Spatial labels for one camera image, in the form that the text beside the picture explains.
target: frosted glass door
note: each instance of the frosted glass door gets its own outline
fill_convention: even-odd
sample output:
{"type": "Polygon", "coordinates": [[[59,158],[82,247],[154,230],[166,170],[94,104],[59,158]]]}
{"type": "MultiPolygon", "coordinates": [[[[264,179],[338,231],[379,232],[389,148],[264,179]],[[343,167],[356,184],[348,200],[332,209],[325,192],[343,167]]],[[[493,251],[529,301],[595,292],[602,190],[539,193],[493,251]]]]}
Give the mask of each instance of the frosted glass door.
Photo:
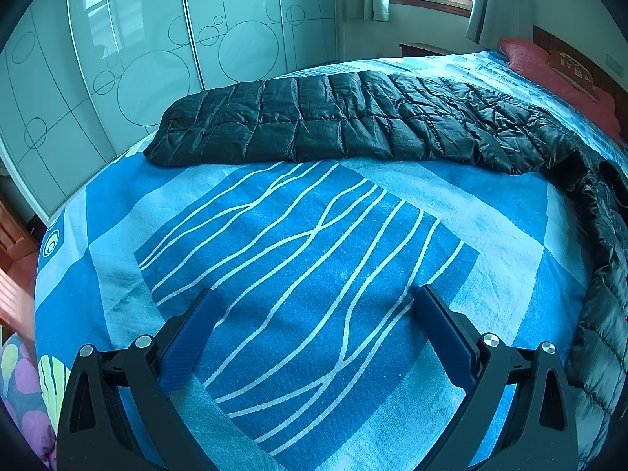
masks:
{"type": "Polygon", "coordinates": [[[67,0],[34,0],[0,53],[0,138],[18,185],[51,215],[115,157],[74,55],[67,0]]]}
{"type": "Polygon", "coordinates": [[[206,89],[287,72],[278,0],[187,0],[206,89]]]}
{"type": "Polygon", "coordinates": [[[334,0],[281,0],[288,71],[337,60],[334,0]]]}
{"type": "Polygon", "coordinates": [[[182,0],[68,0],[93,106],[121,155],[201,90],[182,0]]]}

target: metal screw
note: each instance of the metal screw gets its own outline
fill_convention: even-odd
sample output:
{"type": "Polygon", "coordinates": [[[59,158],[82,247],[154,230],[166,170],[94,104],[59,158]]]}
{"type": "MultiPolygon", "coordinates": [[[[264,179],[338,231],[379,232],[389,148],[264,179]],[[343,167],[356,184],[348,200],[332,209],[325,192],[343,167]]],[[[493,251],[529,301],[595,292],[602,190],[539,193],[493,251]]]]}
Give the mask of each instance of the metal screw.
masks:
{"type": "Polygon", "coordinates": [[[489,347],[497,347],[499,345],[499,337],[493,333],[486,333],[483,340],[489,347]]]}
{"type": "Polygon", "coordinates": [[[135,340],[135,346],[139,349],[145,349],[147,348],[151,343],[153,342],[153,339],[148,336],[148,335],[142,335],[140,336],[137,340],[135,340]]]}
{"type": "Polygon", "coordinates": [[[542,343],[541,348],[548,354],[554,354],[556,352],[556,348],[554,347],[554,344],[548,341],[544,341],[542,343]]]}
{"type": "Polygon", "coordinates": [[[93,352],[93,347],[91,345],[84,345],[83,347],[80,348],[80,351],[78,351],[78,353],[81,354],[84,358],[92,355],[92,352],[93,352]]]}

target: polka dot fabric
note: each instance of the polka dot fabric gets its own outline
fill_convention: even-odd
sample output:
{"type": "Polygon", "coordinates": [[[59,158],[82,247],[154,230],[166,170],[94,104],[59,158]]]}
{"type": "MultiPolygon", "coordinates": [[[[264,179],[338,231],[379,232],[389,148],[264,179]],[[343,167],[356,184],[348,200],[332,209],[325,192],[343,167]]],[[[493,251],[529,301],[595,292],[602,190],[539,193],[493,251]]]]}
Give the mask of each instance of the polka dot fabric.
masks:
{"type": "Polygon", "coordinates": [[[18,335],[0,351],[0,398],[34,453],[51,470],[57,469],[57,438],[43,401],[37,368],[18,335]]]}

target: wooden headboard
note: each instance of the wooden headboard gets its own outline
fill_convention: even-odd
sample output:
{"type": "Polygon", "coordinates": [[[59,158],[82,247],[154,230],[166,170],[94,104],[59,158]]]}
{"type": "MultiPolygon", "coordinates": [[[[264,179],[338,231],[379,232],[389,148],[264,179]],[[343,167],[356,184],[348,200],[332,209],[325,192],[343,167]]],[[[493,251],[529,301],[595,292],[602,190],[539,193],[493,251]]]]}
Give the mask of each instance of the wooden headboard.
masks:
{"type": "Polygon", "coordinates": [[[582,55],[577,49],[571,47],[558,37],[546,32],[542,28],[535,26],[533,29],[534,43],[542,47],[545,51],[562,51],[575,58],[583,64],[591,73],[593,83],[602,90],[607,91],[615,99],[615,116],[622,128],[621,137],[628,142],[628,92],[624,90],[610,75],[598,64],[582,55]]]}

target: blue bedsheet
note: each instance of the blue bedsheet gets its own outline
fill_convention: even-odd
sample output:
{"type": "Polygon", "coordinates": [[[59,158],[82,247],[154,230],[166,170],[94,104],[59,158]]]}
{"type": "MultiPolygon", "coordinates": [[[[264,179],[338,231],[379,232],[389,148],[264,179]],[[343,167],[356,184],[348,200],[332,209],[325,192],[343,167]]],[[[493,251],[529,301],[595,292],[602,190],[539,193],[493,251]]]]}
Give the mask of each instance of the blue bedsheet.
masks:
{"type": "MultiPolygon", "coordinates": [[[[592,124],[492,55],[297,75],[421,71],[493,86],[547,107],[626,168],[592,124]]],[[[166,170],[140,153],[150,138],[78,192],[45,236],[35,337],[53,424],[81,345],[154,334],[203,287],[221,296],[222,317],[173,402],[221,470],[413,469],[464,392],[409,311],[412,283],[432,283],[509,345],[554,342],[564,362],[590,268],[571,203],[540,174],[370,159],[166,170]]]]}

